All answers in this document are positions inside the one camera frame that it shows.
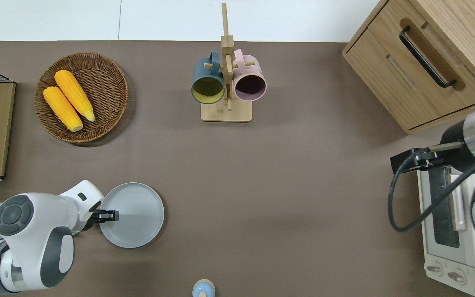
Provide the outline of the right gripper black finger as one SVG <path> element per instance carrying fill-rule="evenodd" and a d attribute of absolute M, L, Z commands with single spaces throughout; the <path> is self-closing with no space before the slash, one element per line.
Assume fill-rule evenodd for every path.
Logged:
<path fill-rule="evenodd" d="M 398 173 L 401 165 L 404 163 L 404 167 L 401 173 L 412 171 L 426 171 L 428 168 L 428 162 L 424 160 L 423 156 L 429 154 L 428 148 L 411 148 L 400 154 L 390 157 L 390 165 L 394 174 Z"/>
<path fill-rule="evenodd" d="M 448 167 L 446 156 L 441 153 L 430 153 L 426 160 L 427 170 L 438 167 Z"/>

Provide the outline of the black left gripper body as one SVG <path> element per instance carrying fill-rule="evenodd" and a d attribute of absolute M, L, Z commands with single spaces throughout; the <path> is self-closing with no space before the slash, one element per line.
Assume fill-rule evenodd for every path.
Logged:
<path fill-rule="evenodd" d="M 102 202 L 97 202 L 89 209 L 89 213 L 91 215 L 84 227 L 82 228 L 82 232 L 89 230 L 94 224 L 101 224 L 104 222 L 103 218 L 100 217 L 100 215 L 102 215 L 102 212 L 98 209 L 101 204 Z"/>

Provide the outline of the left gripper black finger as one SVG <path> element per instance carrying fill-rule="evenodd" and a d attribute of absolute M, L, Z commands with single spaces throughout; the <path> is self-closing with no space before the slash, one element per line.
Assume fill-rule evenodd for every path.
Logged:
<path fill-rule="evenodd" d="M 96 210 L 96 221 L 97 222 L 114 222 L 118 221 L 120 212 L 117 210 Z"/>

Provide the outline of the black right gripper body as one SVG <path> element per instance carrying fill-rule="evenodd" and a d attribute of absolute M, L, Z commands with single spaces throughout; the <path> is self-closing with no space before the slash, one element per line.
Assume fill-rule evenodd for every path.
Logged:
<path fill-rule="evenodd" d="M 443 153 L 443 158 L 446 162 L 454 167 L 456 170 L 464 173 L 467 171 L 473 164 L 475 164 L 475 156 L 470 152 L 468 146 L 464 142 L 464 132 L 463 132 L 464 122 L 458 122 L 445 130 L 441 137 L 441 143 L 454 143 L 461 142 L 462 146 L 460 148 L 455 148 L 453 150 L 448 150 Z"/>

